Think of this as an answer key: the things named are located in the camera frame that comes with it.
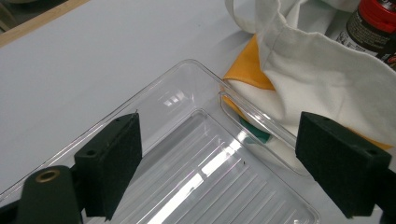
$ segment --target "white cloth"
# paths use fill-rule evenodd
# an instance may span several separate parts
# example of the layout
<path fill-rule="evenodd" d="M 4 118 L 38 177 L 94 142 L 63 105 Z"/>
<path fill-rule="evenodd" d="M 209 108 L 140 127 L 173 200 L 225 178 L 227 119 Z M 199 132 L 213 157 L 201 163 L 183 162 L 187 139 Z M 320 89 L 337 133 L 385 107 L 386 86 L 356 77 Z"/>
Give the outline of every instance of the white cloth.
<path fill-rule="evenodd" d="M 225 2 L 237 18 L 233 0 Z M 248 32 L 254 27 L 261 70 L 280 102 L 272 110 L 262 100 L 265 97 L 259 98 L 267 94 L 263 90 L 238 91 L 294 134 L 301 111 L 309 111 L 396 146 L 396 73 L 377 58 L 328 37 L 341 32 L 347 12 L 358 4 L 359 0 L 256 0 L 255 22 L 235 21 L 243 29 L 249 24 Z"/>

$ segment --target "clear plastic tray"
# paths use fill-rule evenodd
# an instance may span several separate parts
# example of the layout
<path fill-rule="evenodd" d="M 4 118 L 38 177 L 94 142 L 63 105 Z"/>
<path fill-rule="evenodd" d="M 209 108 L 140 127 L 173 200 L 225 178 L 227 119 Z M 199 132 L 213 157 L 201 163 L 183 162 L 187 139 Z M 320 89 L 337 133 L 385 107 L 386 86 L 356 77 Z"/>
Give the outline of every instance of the clear plastic tray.
<path fill-rule="evenodd" d="M 73 165 L 73 155 L 111 120 L 136 110 L 144 158 L 110 223 L 319 223 L 319 215 L 249 148 L 292 169 L 235 121 L 235 101 L 288 143 L 289 134 L 193 60 L 179 63 L 42 166 Z M 20 197 L 23 180 L 0 195 Z M 86 223 L 103 223 L 101 217 Z"/>

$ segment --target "black foam pad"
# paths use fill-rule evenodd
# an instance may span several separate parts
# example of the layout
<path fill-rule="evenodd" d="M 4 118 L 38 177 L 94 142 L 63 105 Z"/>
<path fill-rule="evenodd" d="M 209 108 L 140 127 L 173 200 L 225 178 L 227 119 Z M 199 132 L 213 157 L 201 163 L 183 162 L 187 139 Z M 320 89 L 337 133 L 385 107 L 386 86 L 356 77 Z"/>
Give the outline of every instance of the black foam pad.
<path fill-rule="evenodd" d="M 346 217 L 372 214 L 387 152 L 331 119 L 303 112 L 296 155 Z"/>
<path fill-rule="evenodd" d="M 113 217 L 141 160 L 137 113 L 114 119 L 76 153 L 88 217 Z"/>

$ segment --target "yellow cloth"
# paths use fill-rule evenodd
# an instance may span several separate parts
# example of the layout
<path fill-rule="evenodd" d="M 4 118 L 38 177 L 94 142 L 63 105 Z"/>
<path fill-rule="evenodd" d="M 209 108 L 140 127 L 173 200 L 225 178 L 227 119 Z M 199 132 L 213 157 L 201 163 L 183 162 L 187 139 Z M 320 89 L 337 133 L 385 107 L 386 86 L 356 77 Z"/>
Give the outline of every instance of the yellow cloth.
<path fill-rule="evenodd" d="M 224 80 L 241 81 L 262 90 L 275 91 L 271 80 L 268 79 L 268 77 L 260 69 L 259 47 L 257 45 L 255 35 L 247 43 L 245 49 L 242 50 L 242 52 L 236 58 L 230 70 L 224 76 Z M 224 102 L 229 105 L 236 113 L 238 113 L 239 116 L 241 116 L 245 120 L 248 120 L 231 100 L 226 97 L 224 97 L 223 99 Z M 381 147 L 382 149 L 392 148 L 392 146 L 376 142 L 375 140 L 372 140 L 365 136 L 362 137 L 364 137 L 366 140 L 373 143 L 374 145 Z"/>

